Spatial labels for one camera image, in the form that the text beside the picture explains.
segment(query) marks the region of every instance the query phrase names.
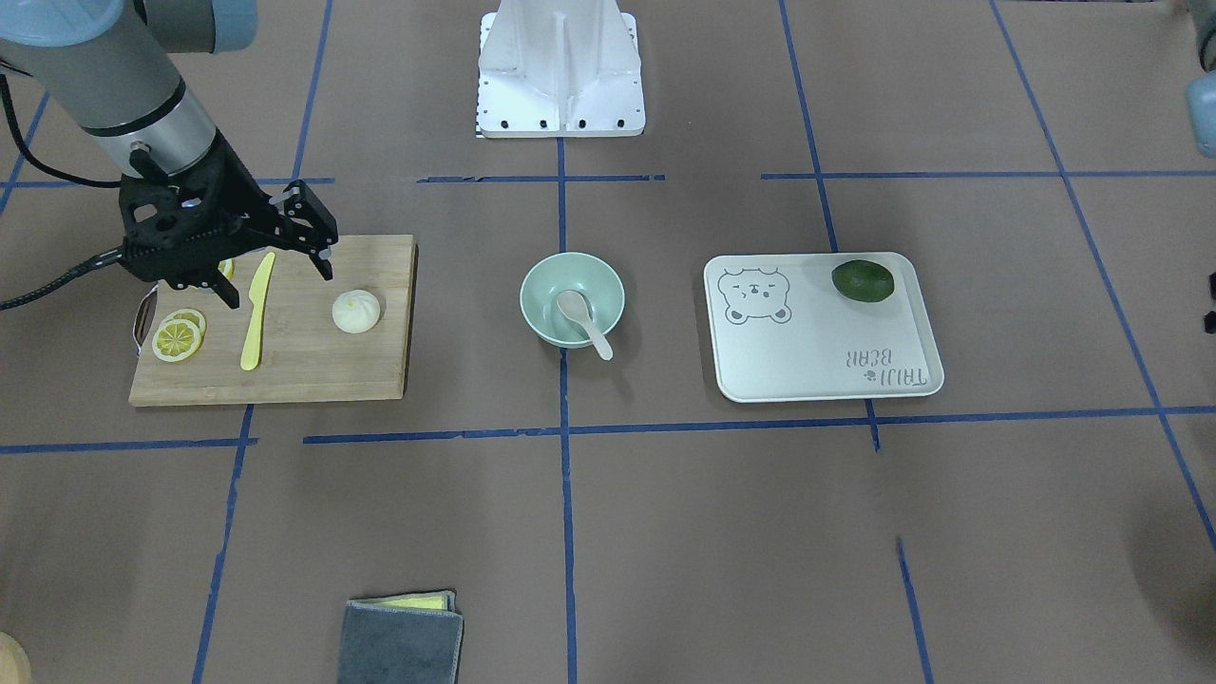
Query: spoon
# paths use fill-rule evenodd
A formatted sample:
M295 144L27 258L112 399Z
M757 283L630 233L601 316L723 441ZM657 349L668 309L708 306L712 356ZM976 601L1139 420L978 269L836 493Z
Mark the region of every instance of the spoon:
M604 333L599 332L596 324L591 323L591 313L587 312L587 301L582 298L582 295L574 290L558 292L557 310L587 331L587 336L591 337L591 343L596 346L596 352L599 352L601 359L606 361L612 360L612 344L604 338Z

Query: green avocado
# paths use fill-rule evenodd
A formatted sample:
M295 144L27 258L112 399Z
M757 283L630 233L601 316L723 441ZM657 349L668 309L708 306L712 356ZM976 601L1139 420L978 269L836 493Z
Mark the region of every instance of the green avocado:
M882 264L854 259L832 269L832 285L857 302L882 302L895 292L895 276Z

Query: cartoon bear face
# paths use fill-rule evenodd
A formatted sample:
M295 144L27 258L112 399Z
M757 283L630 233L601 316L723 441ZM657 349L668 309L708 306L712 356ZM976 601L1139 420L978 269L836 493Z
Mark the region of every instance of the cartoon bear face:
M717 291L726 297L726 320L734 325L743 325L754 318L786 323L792 315L786 304L789 279L777 269L726 271L717 279Z

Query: knife blade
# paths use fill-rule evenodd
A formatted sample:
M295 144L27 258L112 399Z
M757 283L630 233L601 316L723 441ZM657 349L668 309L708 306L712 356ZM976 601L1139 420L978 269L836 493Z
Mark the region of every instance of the knife blade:
M261 258L258 270L249 284L249 302L253 315L249 318L249 330L244 333L244 348L241 349L241 368L253 370L261 363L261 319L266 312L266 288L270 285L270 270L275 265L275 253Z

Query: mint green bowl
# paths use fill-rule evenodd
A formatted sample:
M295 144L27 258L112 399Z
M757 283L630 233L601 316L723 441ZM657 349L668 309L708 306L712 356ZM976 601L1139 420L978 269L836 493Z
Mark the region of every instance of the mint green bowl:
M625 310L625 286L602 259L582 252L563 252L541 259L519 286L519 310L533 331L550 344L567 349L591 346L586 331L557 310L557 295L563 290L582 295L591 310L591 321L604 335L617 326Z

